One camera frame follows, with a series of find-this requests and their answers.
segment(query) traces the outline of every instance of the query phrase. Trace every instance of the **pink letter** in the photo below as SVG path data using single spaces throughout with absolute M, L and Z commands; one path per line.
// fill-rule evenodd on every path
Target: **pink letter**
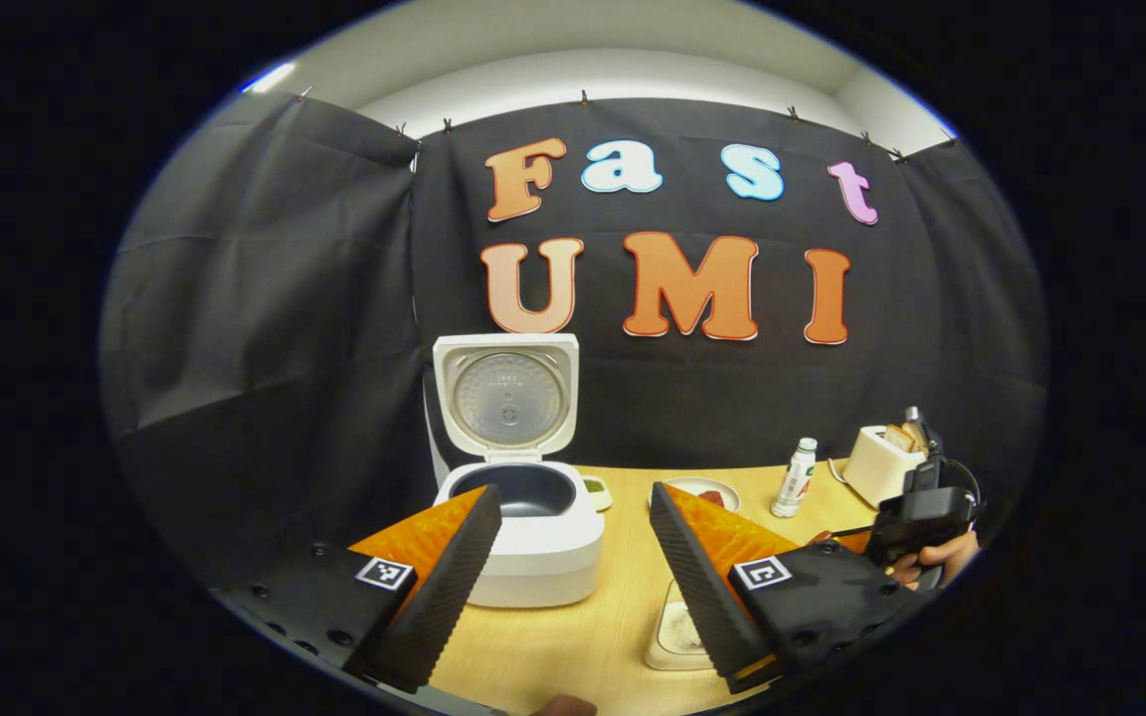
M 869 189 L 870 180 L 856 173 L 850 162 L 840 162 L 829 168 L 829 176 L 838 178 L 838 187 L 842 190 L 842 200 L 847 203 L 847 211 L 857 222 L 873 226 L 878 221 L 877 210 L 864 204 L 862 189 Z

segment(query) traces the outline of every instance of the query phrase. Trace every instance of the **light blue letter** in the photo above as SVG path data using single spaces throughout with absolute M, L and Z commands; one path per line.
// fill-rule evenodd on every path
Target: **light blue letter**
M 761 147 L 728 144 L 720 151 L 723 166 L 736 173 L 728 175 L 728 187 L 741 199 L 780 199 L 786 180 L 778 175 L 780 159 Z
M 605 141 L 586 154 L 595 162 L 582 172 L 582 186 L 591 191 L 611 192 L 629 189 L 646 194 L 660 186 L 660 175 L 653 171 L 653 155 L 642 141 Z

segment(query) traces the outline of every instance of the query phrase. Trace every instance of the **white wall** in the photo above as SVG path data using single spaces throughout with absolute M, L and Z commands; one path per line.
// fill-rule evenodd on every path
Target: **white wall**
M 588 99 L 662 96 L 769 109 L 787 115 L 792 104 L 815 123 L 859 135 L 840 102 L 825 92 L 763 70 L 720 60 L 654 49 L 567 49 L 500 60 L 447 73 L 370 102 L 358 112 L 405 134 L 441 131 L 442 117 L 455 125 L 516 109 Z
M 915 96 L 869 68 L 861 68 L 833 99 L 870 141 L 904 155 L 935 147 L 955 136 L 952 128 Z

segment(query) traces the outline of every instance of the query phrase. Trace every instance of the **human hand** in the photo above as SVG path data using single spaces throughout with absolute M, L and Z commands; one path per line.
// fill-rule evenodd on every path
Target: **human hand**
M 596 716 L 596 713 L 599 713 L 599 708 L 594 703 L 562 693 L 547 701 L 547 706 L 541 707 L 532 716 Z
M 892 566 L 892 579 L 901 584 L 906 585 L 911 590 L 918 589 L 918 577 L 923 575 L 923 568 L 917 565 L 923 565 L 924 567 L 933 567 L 936 565 L 943 565 L 943 574 L 940 576 L 940 585 L 949 584 L 953 581 L 955 576 L 958 576 L 963 567 L 967 566 L 970 561 L 979 552 L 979 541 L 975 540 L 975 532 L 967 530 L 967 534 L 956 536 L 941 544 L 939 546 L 925 546 L 923 552 L 917 554 L 909 553 L 896 559 L 895 565 Z

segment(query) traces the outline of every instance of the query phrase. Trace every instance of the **white ceiling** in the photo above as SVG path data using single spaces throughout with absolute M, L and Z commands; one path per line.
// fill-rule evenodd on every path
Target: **white ceiling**
M 835 94 L 863 64 L 736 0 L 410 0 L 292 58 L 278 88 L 360 109 L 474 64 L 558 49 L 660 49 Z

